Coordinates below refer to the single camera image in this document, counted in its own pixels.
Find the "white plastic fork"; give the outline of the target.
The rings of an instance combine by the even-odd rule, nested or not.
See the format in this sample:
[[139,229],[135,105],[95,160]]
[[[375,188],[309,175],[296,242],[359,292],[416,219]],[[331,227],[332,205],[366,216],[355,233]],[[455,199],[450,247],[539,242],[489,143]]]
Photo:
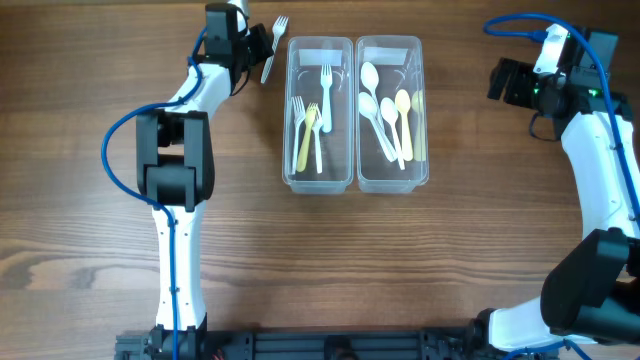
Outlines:
[[320,130],[323,125],[323,118],[321,115],[321,111],[318,107],[315,107],[315,122],[312,126],[312,131],[314,134],[314,154],[315,154],[315,164],[316,164],[316,172],[321,174],[323,172],[323,160],[322,160],[322,150],[321,150],[321,141],[320,141]]
[[296,173],[298,161],[299,132],[306,117],[306,109],[301,96],[294,96],[292,98],[292,108],[294,115],[294,141],[292,149],[291,174],[294,175]]
[[277,20],[275,21],[273,27],[272,27],[272,33],[273,33],[272,52],[273,52],[273,54],[265,62],[265,65],[264,65],[264,68],[263,68],[263,71],[262,71],[262,75],[261,75],[261,79],[260,79],[260,82],[262,84],[265,84],[267,82],[267,79],[269,77],[270,71],[272,69],[272,65],[273,65],[273,62],[274,62],[275,53],[277,51],[279,40],[284,35],[284,33],[286,32],[288,22],[289,22],[289,17],[288,16],[279,16],[277,18]]

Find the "clear plastic container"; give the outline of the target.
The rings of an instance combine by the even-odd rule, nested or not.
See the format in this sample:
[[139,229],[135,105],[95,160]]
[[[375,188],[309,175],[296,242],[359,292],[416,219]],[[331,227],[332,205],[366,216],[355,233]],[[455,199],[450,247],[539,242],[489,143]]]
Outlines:
[[[396,93],[405,89],[411,99],[408,113],[414,158],[405,161],[405,170],[398,161],[389,162],[378,142],[371,122],[358,111],[358,95],[369,93],[361,81],[361,66],[371,62],[379,75],[376,95],[395,103]],[[422,43],[409,35],[369,35],[356,43],[356,156],[359,188],[366,193],[404,194],[425,184],[429,179],[427,141],[426,86]],[[384,131],[393,145],[389,124],[383,119]],[[401,143],[401,117],[396,128]]]
[[[345,37],[299,36],[288,43],[282,144],[282,178],[295,193],[339,194],[353,180],[354,166],[354,59],[353,43]],[[321,69],[329,64],[332,131],[320,130],[323,172],[316,172],[314,134],[311,132],[308,160],[303,172],[291,174],[294,141],[292,98],[301,96],[305,109],[317,103],[322,110]],[[299,147],[305,124],[299,132]]]

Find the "yellow plastic fork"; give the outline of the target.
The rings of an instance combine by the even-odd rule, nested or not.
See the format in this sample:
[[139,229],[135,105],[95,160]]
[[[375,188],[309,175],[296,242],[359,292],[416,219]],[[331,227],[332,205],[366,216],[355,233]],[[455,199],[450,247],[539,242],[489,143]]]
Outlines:
[[306,110],[306,115],[304,120],[305,132],[304,132],[301,145],[299,147],[297,163],[296,163],[296,170],[298,172],[303,172],[306,169],[311,132],[312,132],[312,127],[316,120],[317,111],[318,111],[317,103],[311,103]]

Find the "white plastic spoon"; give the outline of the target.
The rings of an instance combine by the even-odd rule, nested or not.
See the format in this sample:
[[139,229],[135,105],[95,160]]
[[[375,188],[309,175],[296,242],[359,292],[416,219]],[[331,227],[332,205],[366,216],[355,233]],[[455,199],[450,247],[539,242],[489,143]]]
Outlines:
[[405,163],[403,159],[403,152],[402,152],[401,143],[400,143],[400,139],[399,139],[397,128],[396,128],[396,122],[398,120],[398,110],[395,106],[394,101],[388,97],[383,98],[380,103],[380,111],[383,119],[389,124],[391,128],[394,149],[397,155],[399,168],[402,171],[404,171]]
[[389,162],[396,161],[397,155],[393,148],[393,145],[390,143],[388,137],[385,134],[384,126],[378,120],[378,105],[368,93],[359,93],[358,111],[362,116],[364,116],[371,122],[374,133],[378,139],[378,142],[386,159]]
[[384,127],[383,119],[380,114],[379,101],[376,95],[376,88],[379,84],[379,75],[375,66],[371,62],[364,62],[361,66],[361,81],[364,87],[369,91],[376,110],[376,119],[381,127]]

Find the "yellow plastic spoon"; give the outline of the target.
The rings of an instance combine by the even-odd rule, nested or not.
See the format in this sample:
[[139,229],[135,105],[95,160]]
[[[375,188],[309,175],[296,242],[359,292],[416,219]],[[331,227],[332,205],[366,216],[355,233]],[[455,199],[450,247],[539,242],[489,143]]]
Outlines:
[[401,117],[401,148],[403,159],[411,161],[414,158],[408,113],[411,109],[411,99],[405,89],[400,89],[395,96],[395,105]]

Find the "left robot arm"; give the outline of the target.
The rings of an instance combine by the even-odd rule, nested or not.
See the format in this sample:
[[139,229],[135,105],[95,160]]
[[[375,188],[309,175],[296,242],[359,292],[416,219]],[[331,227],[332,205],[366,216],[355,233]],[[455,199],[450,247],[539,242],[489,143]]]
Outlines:
[[249,25],[245,1],[206,5],[205,27],[187,59],[187,78],[168,101],[139,110],[136,195],[152,207],[159,243],[160,298],[141,350],[148,359],[205,359],[207,310],[200,233],[215,182],[210,121],[243,75],[272,55],[263,24]]

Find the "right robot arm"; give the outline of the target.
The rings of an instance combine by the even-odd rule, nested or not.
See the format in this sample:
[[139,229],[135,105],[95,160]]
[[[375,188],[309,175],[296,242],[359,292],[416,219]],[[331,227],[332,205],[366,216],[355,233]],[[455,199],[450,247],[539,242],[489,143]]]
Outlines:
[[554,17],[528,38],[542,46],[537,61],[501,59],[488,95],[551,120],[574,173],[583,238],[549,273],[537,298],[487,309],[471,322],[465,344],[470,358],[543,359],[561,347],[639,341],[633,114],[608,83],[618,38]]

